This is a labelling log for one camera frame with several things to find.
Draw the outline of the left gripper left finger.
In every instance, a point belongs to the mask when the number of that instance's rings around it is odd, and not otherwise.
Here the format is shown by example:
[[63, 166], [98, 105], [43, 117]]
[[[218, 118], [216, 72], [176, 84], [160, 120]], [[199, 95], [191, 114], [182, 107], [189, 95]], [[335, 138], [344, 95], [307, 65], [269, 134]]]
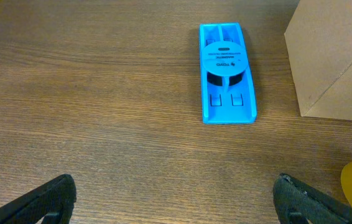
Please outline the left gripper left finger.
[[0, 224], [69, 224], [75, 202], [75, 182], [63, 174], [0, 207]]

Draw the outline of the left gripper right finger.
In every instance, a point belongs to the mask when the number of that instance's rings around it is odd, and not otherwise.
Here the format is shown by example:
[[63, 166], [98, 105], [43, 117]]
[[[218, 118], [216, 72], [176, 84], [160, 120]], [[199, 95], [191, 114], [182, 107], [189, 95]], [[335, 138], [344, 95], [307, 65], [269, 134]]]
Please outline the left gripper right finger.
[[273, 186], [281, 224], [352, 224], [352, 208], [306, 183], [281, 173]]

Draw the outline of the blue whiteboard eraser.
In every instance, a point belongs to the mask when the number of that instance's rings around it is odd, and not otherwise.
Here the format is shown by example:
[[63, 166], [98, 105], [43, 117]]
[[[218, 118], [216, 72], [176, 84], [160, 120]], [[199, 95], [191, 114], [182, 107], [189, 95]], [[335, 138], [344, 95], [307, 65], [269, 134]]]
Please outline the blue whiteboard eraser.
[[241, 26], [201, 24], [199, 31], [203, 122], [254, 123], [256, 94]]

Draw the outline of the brown cardboard box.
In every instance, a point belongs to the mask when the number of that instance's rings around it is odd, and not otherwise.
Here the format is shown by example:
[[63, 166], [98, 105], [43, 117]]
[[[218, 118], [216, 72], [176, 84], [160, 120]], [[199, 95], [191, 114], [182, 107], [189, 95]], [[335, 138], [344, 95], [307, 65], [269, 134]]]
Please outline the brown cardboard box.
[[300, 114], [352, 120], [352, 0], [301, 0], [284, 37]]

